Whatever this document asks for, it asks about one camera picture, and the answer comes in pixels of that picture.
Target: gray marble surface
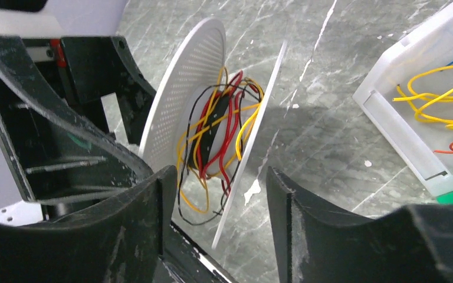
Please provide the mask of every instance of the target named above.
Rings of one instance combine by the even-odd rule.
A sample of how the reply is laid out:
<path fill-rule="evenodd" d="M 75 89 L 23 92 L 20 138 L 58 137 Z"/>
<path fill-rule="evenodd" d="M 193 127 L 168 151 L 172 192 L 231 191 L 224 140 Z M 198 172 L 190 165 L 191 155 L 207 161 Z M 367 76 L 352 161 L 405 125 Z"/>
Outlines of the gray marble surface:
<path fill-rule="evenodd" d="M 188 0 L 128 4 L 119 33 L 157 88 L 191 28 L 205 17 L 223 21 L 227 67 L 266 85 L 284 39 L 288 51 L 256 146 L 218 248 L 217 222 L 191 227 L 175 217 L 239 282 L 277 282 L 264 188 L 267 166 L 356 213 L 378 217 L 405 203 L 432 202 L 406 164 L 352 100 L 381 53 L 447 0 Z M 119 125 L 117 117 L 114 126 Z M 261 192 L 246 203 L 258 179 Z M 220 188 L 213 186 L 213 205 Z M 201 200 L 197 184 L 187 192 Z M 203 216 L 184 211 L 191 219 Z"/>

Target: plastic container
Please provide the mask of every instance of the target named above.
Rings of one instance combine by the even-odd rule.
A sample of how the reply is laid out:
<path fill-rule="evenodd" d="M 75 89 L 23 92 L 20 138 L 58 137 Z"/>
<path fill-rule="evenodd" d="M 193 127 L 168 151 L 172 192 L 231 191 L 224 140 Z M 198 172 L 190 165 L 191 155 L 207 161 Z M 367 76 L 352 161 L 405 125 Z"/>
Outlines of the plastic container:
<path fill-rule="evenodd" d="M 409 105 L 393 98 L 400 97 L 398 84 L 406 91 L 406 83 L 415 75 L 452 61 L 453 3 L 386 50 L 353 95 L 433 196 L 453 192 L 453 154 L 434 153 L 448 150 L 453 130 L 416 121 Z M 413 86 L 420 93 L 443 94 L 453 88 L 453 70 L 427 76 Z M 453 105 L 441 104 L 426 113 L 453 119 Z"/>

